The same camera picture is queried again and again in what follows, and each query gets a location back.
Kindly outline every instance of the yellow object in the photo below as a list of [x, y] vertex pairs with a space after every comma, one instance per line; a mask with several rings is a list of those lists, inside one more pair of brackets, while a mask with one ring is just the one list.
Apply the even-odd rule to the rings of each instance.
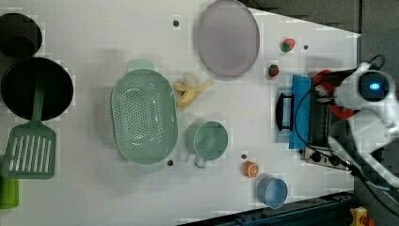
[[196, 100], [197, 96], [206, 88], [211, 86], [214, 81], [207, 82], [202, 86], [197, 87], [197, 81], [191, 74], [184, 74], [183, 75], [183, 83], [175, 83], [173, 87], [182, 93], [182, 96], [177, 101], [178, 107], [186, 107]]
[[350, 226], [365, 226], [361, 223], [361, 218], [367, 218], [367, 209], [359, 207], [356, 209], [350, 209], [350, 212], [353, 216], [353, 222], [350, 224]]

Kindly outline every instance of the orange toy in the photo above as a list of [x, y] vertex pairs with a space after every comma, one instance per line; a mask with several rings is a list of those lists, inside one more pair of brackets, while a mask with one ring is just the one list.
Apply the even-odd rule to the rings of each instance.
[[253, 162], [247, 162], [244, 166], [244, 174], [249, 178], [255, 178], [258, 176], [259, 167], [258, 164]]

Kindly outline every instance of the black frying pan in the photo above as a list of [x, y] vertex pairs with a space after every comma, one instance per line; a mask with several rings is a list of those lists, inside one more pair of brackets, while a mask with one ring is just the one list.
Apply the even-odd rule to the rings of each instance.
[[62, 66], [41, 57], [29, 57], [14, 63], [5, 73], [1, 94], [6, 106], [17, 116], [32, 118], [33, 99], [38, 76], [45, 80], [41, 120], [53, 119], [72, 101], [73, 84]]

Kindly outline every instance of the green cup handle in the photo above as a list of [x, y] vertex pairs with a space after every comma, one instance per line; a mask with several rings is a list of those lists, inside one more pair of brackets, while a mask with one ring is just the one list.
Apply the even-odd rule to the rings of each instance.
[[127, 72], [134, 71], [136, 69], [150, 69], [154, 70], [152, 61], [149, 59], [132, 59], [127, 63]]
[[196, 156], [196, 160], [194, 160], [194, 165], [196, 165], [196, 167], [199, 167], [201, 169], [205, 169], [206, 162], [207, 161], [205, 159], [203, 159], [203, 158], [201, 158], [199, 156]]

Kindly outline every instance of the black pan handle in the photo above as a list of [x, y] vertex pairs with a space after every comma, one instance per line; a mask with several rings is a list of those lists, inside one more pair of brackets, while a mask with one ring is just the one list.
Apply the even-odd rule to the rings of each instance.
[[[290, 125], [282, 125], [282, 118], [284, 115], [284, 99], [291, 99]], [[294, 94], [291, 96], [286, 96], [283, 93], [279, 96], [279, 99], [277, 100], [276, 123], [277, 123], [277, 127], [279, 128], [280, 131], [283, 129], [289, 129], [290, 131], [293, 131], [293, 128], [294, 128], [294, 101], [295, 101]]]

